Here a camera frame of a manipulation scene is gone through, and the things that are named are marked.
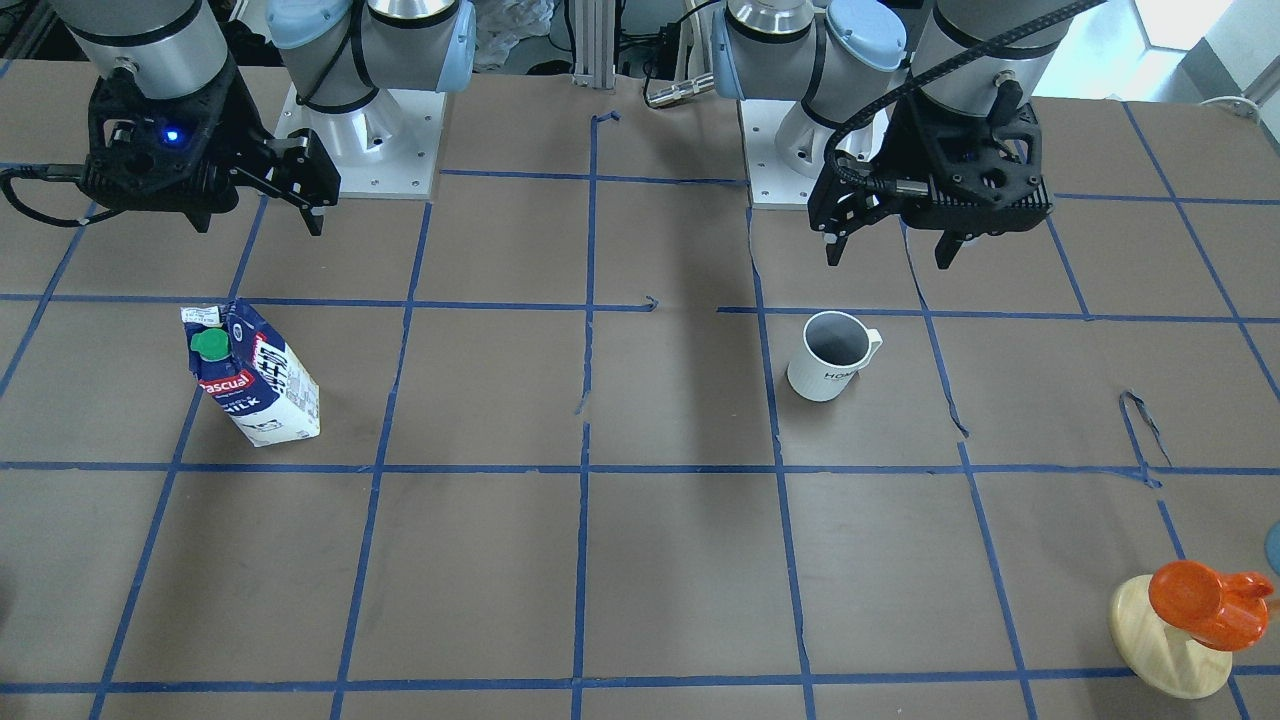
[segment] white mug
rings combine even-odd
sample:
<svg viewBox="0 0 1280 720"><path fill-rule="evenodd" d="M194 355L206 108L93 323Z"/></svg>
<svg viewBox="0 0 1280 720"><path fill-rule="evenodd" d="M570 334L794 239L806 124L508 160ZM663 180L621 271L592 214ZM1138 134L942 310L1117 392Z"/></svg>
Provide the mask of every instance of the white mug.
<svg viewBox="0 0 1280 720"><path fill-rule="evenodd" d="M818 313L804 324L800 347L787 364L787 382L805 400L826 402L872 361L884 343L878 331L837 310Z"/></svg>

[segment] mug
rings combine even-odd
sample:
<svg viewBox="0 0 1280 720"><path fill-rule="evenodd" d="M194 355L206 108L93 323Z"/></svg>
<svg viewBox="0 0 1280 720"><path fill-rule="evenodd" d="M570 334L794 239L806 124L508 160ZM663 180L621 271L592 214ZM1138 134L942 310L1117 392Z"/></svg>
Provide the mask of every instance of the mug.
<svg viewBox="0 0 1280 720"><path fill-rule="evenodd" d="M1212 650L1235 652L1267 630L1271 580L1261 573L1224 575L1194 560L1165 565L1151 578L1147 597L1160 619Z"/></svg>
<svg viewBox="0 0 1280 720"><path fill-rule="evenodd" d="M879 332L852 315L818 313L804 324L800 347L787 363L787 382L800 397L826 402L845 389L883 343Z"/></svg>

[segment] mug handle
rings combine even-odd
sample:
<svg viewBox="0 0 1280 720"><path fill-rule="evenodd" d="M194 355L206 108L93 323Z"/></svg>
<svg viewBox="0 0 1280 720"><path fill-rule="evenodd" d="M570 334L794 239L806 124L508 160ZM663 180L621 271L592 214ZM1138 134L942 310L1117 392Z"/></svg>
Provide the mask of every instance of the mug handle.
<svg viewBox="0 0 1280 720"><path fill-rule="evenodd" d="M867 357L863 359L864 363L869 363L879 346L884 345L884 338L881 337L879 331L873 331L867 328Z"/></svg>
<svg viewBox="0 0 1280 720"><path fill-rule="evenodd" d="M1262 573L1236 573L1222 578L1222 589L1242 597L1267 597L1275 585Z"/></svg>

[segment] blue grid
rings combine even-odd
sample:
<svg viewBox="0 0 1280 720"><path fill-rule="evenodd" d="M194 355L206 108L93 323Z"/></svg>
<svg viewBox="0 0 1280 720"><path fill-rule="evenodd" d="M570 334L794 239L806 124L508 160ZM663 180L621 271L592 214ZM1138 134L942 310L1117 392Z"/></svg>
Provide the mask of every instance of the blue grid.
<svg viewBox="0 0 1280 720"><path fill-rule="evenodd" d="M9 64L5 63L0 67L0 76L8 69ZM1140 140L1143 147L1147 150L1157 173L1164 182L1169 196L1167 197L1148 197L1148 196L1116 196L1116 195L1085 195L1085 193L1060 193L1060 197L1068 199L1082 199L1082 200L1110 200L1110 201L1140 201L1140 202L1171 202L1178 209L1187 231L1194 242L1201 258L1204 261L1206 269L1212 275L1216 287L1222 295L1226 302L1230 316L1176 316L1176 315L1098 315L1092 314L1085 304L1084 296L1079 290L1079 284L1075 282L1074 273L1071 270L1070 261L1068 259L1065 247L1062 246L1060 238L1057 237L1056 227L1050 224L1050 232L1053 237L1055 246L1061 258L1064 272L1071 282L1073 291L1079 304L1079 314L1069 313L986 313L986 311L943 311L932 310L924 299L924 293L920 292L920 307L919 309L847 309L856 314L863 315L886 315L886 316L916 316L923 318L929 327L931 345L936 356L937 369L940 379L945 388L950 387L947 378L946 364L942 354L942 347L938 341L936 332L933 332L932 322L934 318L1023 318L1023 319L1047 319L1047 320L1076 320L1076 322L1089 322L1089 320L1114 320L1114 322L1147 322L1147 323L1230 323L1235 324L1244 337L1247 345L1253 352L1260 370L1267 379L1272 391L1276 392L1277 398L1280 398L1280 389L1276 388L1275 379L1271 374L1270 368L1261 356L1257 346L1254 345L1252 336L1249 334L1248 325L1251 324L1276 324L1280 323L1280 318L1251 318L1242 316L1236 311L1234 302L1231 301L1225 284L1219 277L1212 261L1199 241L1199 237L1192 225L1184 205L1187 204L1222 204L1222 205L1280 205L1280 200L1231 200L1231 199L1184 199L1179 197L1169 179L1166 178L1164 169L1160 167L1158 159L1152 151L1146 136L1139 127L1139 123L1133 117L1128 105L1125 110L1133 124L1133 128ZM645 177L631 177L631 176L600 176L596 172L596 155L598 155L598 126L607 120L621 120L617 113L609 113L604 117L593 117L590 126L591 137L591 169L588 174L576 173L521 173L521 172L485 172L485 170L462 170L462 169L445 169L442 170L443 174L454 176L479 176L479 177L499 177L499 178L544 178L544 179L562 179L573 182L588 182L590 188L590 204L589 204L589 233L588 233L588 278L586 278L586 299L581 305L577 304L516 304L516 302L444 302L444 301L419 301L415 300L415 290L419 283L421 274L422 258L428 242L428 228L430 224L431 206L428 204L424 211L422 223L420 228L419 245L415 255L413 269L411 274L408 292L404 301L393 300L342 300L342 299L251 299L255 304L261 305L312 305L312 306L371 306L371 307L401 307L403 309L403 333L401 338L399 357L397 364L396 379L392 384L390 392L387 398L387 410L384 414L384 421L381 428L381 434L378 443L378 454L375 462L372 465L274 465L274 464L192 464L182 462L180 457L186 447L187 438L189 437L192 423L195 420L196 409L198 407L200 392L193 393L188 411L183 423L182 433L178 439L178 445L174 448L172 460L165 462L40 462L40 461L3 461L0 460L0 469L31 469L31 470L59 470L59 469L90 469L90 470L106 470L106 471L164 471L165 482L156 503L156 509L151 520L151 525L147 533L147 538L138 559L134 579L125 601L124 610L120 616L118 630L113 641L110 653L108 656L105 667L102 670L101 680L97 683L0 683L0 694L40 694L40 693L91 693L93 694L93 706L90 715L91 720L97 720L101 714L104 701L109 694L128 694L128 693L178 693L178 692L229 692L229 693L246 693L246 692L305 692L305 693L332 693L332 720L338 720L342 716L343 698L346 693L352 692L389 692L389 691L461 691L461 689L545 689L545 691L570 691L572 693L572 720L579 720L581 716L581 696L584 689L603 689L603 688L675 688L675 687L737 687L737 685L788 685L800 687L804 691L805 697L805 711L809 720L817 717L817 711L814 707L813 688L815 685L861 685L861 684L900 684L900 683L973 683L973 682L1018 682L1024 696L1028 716L1037 717L1036 702L1032 694L1030 682L1033 680L1070 680L1070 679L1094 679L1094 678L1126 678L1132 676L1132 671L1126 667L1080 667L1080 669L1053 669L1053 670L1036 670L1028 669L1021 656L1020 643L1018 641L1016 626L1014 623L1014 616L1009 605L1007 593L1005 589L1004 578L1000 570L1000 560L996 552L995 543L991 537L991 529L987 523L986 510L982 501L982 495L977 483L977 475L979 474L1000 474L1000 473L1110 473L1120 475L1124 478L1134 479L1138 482L1144 482L1148 486L1156 488L1160 486L1158 480L1152 477L1152 473L1167 474L1167 475L1271 475L1280 477L1280 468L1152 468L1147 464L1142 448L1137 441L1137 436L1133 429L1133 423L1129 419L1128 411L1124 413L1124 420L1126 429L1130 436L1133 445L1133 451L1135 456L1135 465L1133 466L1068 466L1068 465L975 465L969 460L968 448L964 442L957 443L957 451L960 457L960 464L957 465L919 465L919 466L872 466L872 465L858 465L858 466L810 466L810 465L787 465L782 456L782 446L780 441L780 424L777 414L777 398L773 389L773 373L772 363L769 357L769 345L768 345L768 315L787 315L787 314L812 314L826 307L769 307L765 304L763 287L760 282L759 273L755 272L753 266L753 281L755 287L755 305L751 307L721 307L722 313L731 314L755 314L758 320L758 329L762 345L762 363L764 365L764 378L765 378L765 393L769 410L769 424L771 432L773 434L773 464L772 465L594 465L590 462L590 424L582 423L582 445L581 456L579 465L394 465L385 462L387 457L387 445L390 436L390 428L394 419L396 401L399 388L399 380L403 370L404 354L407 343L411 336L411 324L413 319L413 311L420 307L445 307L445 309L486 309L486 310L552 310L552 311L573 311L584 313L585 315L585 356L584 356L584 387L582 397L584 402L589 401L589 395L591 389L591 340L593 340L593 320L595 313L645 313L652 311L655 307L655 302L649 305L596 305L594 299L595 290L595 193L598 183L600 182L620 182L620 183L660 183L660 184L730 184L730 186L744 186L742 181L726 179L726 178L692 178L692 179L671 179L671 178L645 178ZM155 302L155 304L198 304L198 302L219 302L225 301L237 295L241 279L243 278L244 269L252 254L253 243L261 224L262 214L265 211L266 201L265 199L260 201L257 215L253 222L253 227L250 232L250 237L246 241L243 254L239 260L239 265L236 272L234 281L229 292L225 297L143 297L143 296L92 296L92 295L58 295L56 288L64 270L67 269L72 255L78 247L84 228L78 229L72 240L69 241L67 252L64 254L61 261L58 265L52 278L50 279L46 290L41 295L33 293L5 293L0 295L0 301L35 301L37 302L37 309L31 319L27 332L23 336L19 347L14 352L10 363L5 369L5 374L0 378L0 396L8 388L20 360L29 345L31 338L38 329L41 319L45 310L50 302ZM748 210L748 232L750 232L750 210ZM959 425L959 414L952 402L952 419ZM256 683L256 682L180 682L180 683L147 683L147 682L116 682L113 679L115 664L119 660L120 650L125 635L132 621L133 609L137 602L138 593L147 571L147 565L155 542L157 538L160 524L164 519L165 509L168 505L169 496L173 489L174 479L178 473L186 471L207 471L207 473L355 473L355 474L370 474L372 477L370 496L369 496L369 510L365 524L365 530L362 536L358 565L356 571L355 587L352 589L351 607L348 612L348 621L346 626L346 634L343 641L343 648L339 661L339 667L337 676L332 682L273 682L273 683ZM372 533L375 530L376 518L378 518L378 505L380 493L380 480L385 473L410 473L410 474L443 474L443 473L525 473L525 471L539 471L548 474L563 474L563 475L577 475L580 478L580 515L579 515L579 538L577 538L577 566L576 566L576 587L575 587L575 630L573 630L573 667L572 676L570 678L515 678L515 679L460 679L460 680L440 680L440 679L388 679L388 680L351 680L348 679L348 670L351 665L351 656L356 642L356 628L358 624L361 601L364 596L364 582L367 574L367 561L369 552L372 541ZM625 678L586 678L584 676L584 646L585 646L585 609L586 609L586 559L588 559L588 518L589 518L589 480L591 474L609 474L609 473L773 473L777 478L778 489L778 502L780 512L782 520L782 533L783 533L783 547L786 551L787 568L788 568L788 584L792 600L792 611L795 621L796 644L800 664L799 674L783 674L783 675L701 675L701 676L625 676ZM790 503L787 495L787 474L796 473L837 473L837 474L941 474L941 475L963 475L969 483L970 497L973 501L975 519L982 530L982 537L984 547L987 551L987 559L989 569L992 573L992 580L995 583L997 597L1000 600L1001 611L1009 634L1010 650L1015 661L1015 670L1005 671L943 671L943 673L860 673L860 674L815 674L809 666L808 653L804 644L804 611L803 611L803 593L800 588L800 579L795 561L795 548L791 537L791 519L790 519ZM1162 498L1157 498L1157 509L1167 529L1170 542L1176 556L1183 557L1181 541L1178 537L1176 528L1174 525L1174 519L1169 512L1167 506ZM1276 665L1244 665L1238 666L1234 675L1280 675L1280 666ZM1242 719L1248 719L1248 708L1244 705L1244 698L1235 683L1234 675L1230 680L1230 692L1236 703L1236 708Z"/></svg>

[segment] wooden base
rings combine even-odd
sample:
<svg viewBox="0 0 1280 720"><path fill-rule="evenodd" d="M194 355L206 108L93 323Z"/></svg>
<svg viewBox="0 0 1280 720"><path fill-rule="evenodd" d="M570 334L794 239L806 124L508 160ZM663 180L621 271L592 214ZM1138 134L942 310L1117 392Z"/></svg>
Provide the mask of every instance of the wooden base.
<svg viewBox="0 0 1280 720"><path fill-rule="evenodd" d="M1125 580L1111 597L1111 638L1148 685L1183 700L1208 697L1231 674L1233 653L1210 650L1151 609L1151 575Z"/></svg>

